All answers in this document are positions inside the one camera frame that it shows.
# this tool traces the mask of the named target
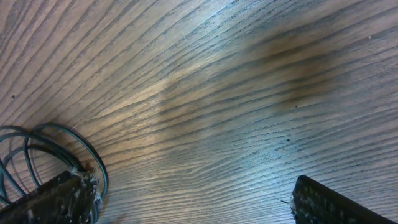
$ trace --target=wire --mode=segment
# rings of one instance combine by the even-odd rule
[[[104,178],[104,189],[101,193],[101,200],[104,201],[106,193],[108,192],[108,184],[109,184],[109,179],[108,179],[108,173],[106,171],[105,165],[100,158],[100,155],[96,152],[94,147],[81,135],[79,135],[76,131],[73,131],[71,128],[68,128],[66,126],[62,126],[60,124],[55,124],[55,123],[45,123],[45,124],[40,124],[32,128],[32,130],[28,131],[27,129],[18,127],[18,126],[0,126],[0,130],[8,130],[8,131],[14,131],[12,133],[4,134],[0,136],[0,143],[3,142],[3,140],[8,139],[8,138],[13,138],[13,137],[24,137],[24,144],[22,147],[18,147],[17,149],[11,151],[2,161],[0,159],[0,202],[10,205],[12,202],[10,202],[9,198],[7,197],[7,192],[6,188],[4,185],[4,176],[7,178],[7,180],[11,183],[11,185],[22,195],[26,196],[26,192],[19,186],[19,184],[14,180],[14,178],[11,176],[11,174],[8,172],[6,169],[6,166],[9,161],[12,160],[12,157],[15,156],[18,152],[23,152],[25,156],[25,161],[28,166],[28,170],[30,173],[30,176],[32,177],[32,180],[36,187],[39,187],[39,181],[36,178],[36,174],[34,172],[34,169],[32,167],[32,163],[30,161],[29,157],[29,150],[37,150],[37,151],[42,151],[44,153],[50,154],[58,159],[60,159],[63,163],[65,163],[71,170],[77,170],[79,172],[84,172],[85,169],[81,162],[78,160],[78,158],[73,155],[68,149],[58,145],[55,143],[53,140],[47,138],[40,132],[45,129],[45,128],[52,128],[56,130],[63,131],[64,133],[67,133],[71,136],[73,136],[77,141],[82,143],[82,145],[87,149],[88,152],[94,157],[94,160],[98,163],[99,168],[101,169],[103,178]],[[38,144],[29,144],[29,140],[34,139],[38,142],[44,143],[45,145],[38,145]],[[94,201],[94,204],[91,209],[90,213],[90,222],[91,224],[94,224],[98,221],[98,214],[99,214],[99,206],[98,206],[98,201]]]

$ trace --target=wooden table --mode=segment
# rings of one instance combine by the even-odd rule
[[[294,223],[302,174],[398,222],[396,0],[5,0],[0,30],[0,123],[88,138],[98,223]]]

